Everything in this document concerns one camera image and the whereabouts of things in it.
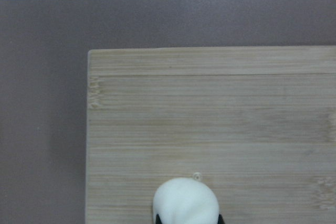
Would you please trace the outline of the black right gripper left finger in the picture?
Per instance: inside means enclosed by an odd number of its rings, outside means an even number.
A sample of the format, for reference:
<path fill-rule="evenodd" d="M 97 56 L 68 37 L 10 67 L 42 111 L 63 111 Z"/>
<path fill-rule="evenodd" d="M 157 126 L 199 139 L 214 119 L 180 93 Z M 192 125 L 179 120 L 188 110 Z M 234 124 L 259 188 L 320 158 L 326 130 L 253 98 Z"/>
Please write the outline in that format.
<path fill-rule="evenodd" d="M 155 224 L 161 224 L 160 215 L 155 216 Z"/>

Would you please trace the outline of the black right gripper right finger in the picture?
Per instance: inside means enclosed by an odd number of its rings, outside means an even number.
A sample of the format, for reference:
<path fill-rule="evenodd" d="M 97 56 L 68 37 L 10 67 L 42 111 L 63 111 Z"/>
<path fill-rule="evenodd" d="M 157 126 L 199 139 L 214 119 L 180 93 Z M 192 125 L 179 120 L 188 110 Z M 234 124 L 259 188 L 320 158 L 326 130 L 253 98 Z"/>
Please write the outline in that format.
<path fill-rule="evenodd" d="M 221 214 L 218 215 L 218 224 L 225 224 L 224 218 Z"/>

